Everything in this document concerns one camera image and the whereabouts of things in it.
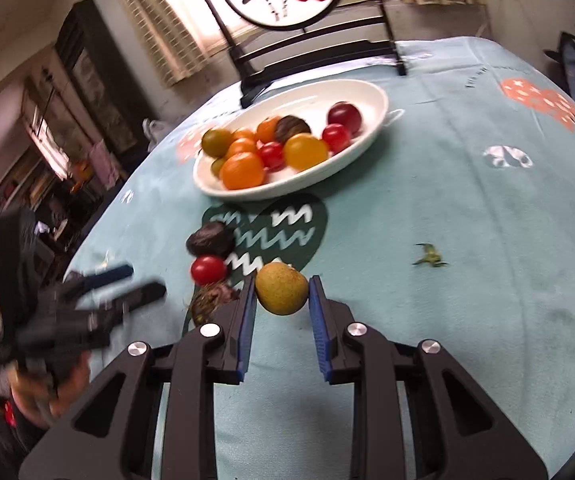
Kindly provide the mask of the left hand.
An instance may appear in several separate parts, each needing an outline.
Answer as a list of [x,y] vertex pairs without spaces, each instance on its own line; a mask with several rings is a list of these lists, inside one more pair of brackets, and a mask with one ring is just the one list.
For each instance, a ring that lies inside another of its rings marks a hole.
[[68,411],[90,383],[89,351],[83,352],[67,379],[55,388],[48,376],[39,377],[18,370],[14,365],[7,370],[12,399],[26,419],[34,426],[46,429]]

